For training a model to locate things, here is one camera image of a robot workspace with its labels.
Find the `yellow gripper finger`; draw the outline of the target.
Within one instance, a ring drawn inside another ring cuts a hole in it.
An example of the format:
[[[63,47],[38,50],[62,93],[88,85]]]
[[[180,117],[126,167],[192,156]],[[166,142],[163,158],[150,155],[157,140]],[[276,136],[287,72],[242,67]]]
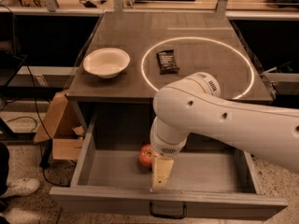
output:
[[[152,163],[152,188],[163,189],[172,172],[174,160],[166,156],[157,156]]]

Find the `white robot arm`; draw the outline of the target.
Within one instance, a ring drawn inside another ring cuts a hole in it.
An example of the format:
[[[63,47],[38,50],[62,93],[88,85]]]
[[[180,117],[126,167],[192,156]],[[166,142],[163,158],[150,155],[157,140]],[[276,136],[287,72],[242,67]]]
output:
[[[198,72],[170,83],[153,99],[156,114],[150,142],[158,153],[152,186],[165,187],[173,160],[190,134],[211,137],[229,146],[299,173],[299,110],[252,105],[220,98],[220,85]]]

